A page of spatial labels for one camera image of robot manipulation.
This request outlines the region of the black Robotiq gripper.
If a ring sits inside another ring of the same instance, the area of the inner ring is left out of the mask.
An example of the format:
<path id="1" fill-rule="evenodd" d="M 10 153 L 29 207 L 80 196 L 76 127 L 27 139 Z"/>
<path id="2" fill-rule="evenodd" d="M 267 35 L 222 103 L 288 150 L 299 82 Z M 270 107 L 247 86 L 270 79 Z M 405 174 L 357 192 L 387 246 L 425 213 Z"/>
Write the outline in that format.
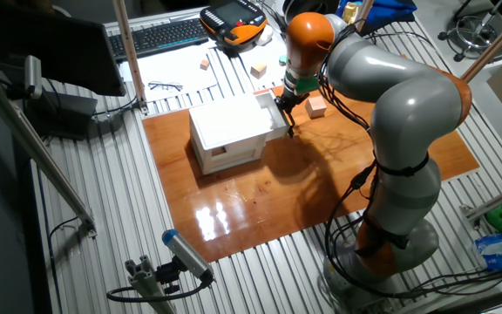
<path id="1" fill-rule="evenodd" d="M 280 96 L 275 98 L 277 107 L 282 111 L 282 117 L 287 127 L 293 130 L 295 120 L 291 114 L 293 108 L 299 103 L 299 98 L 291 91 L 284 89 Z"/>

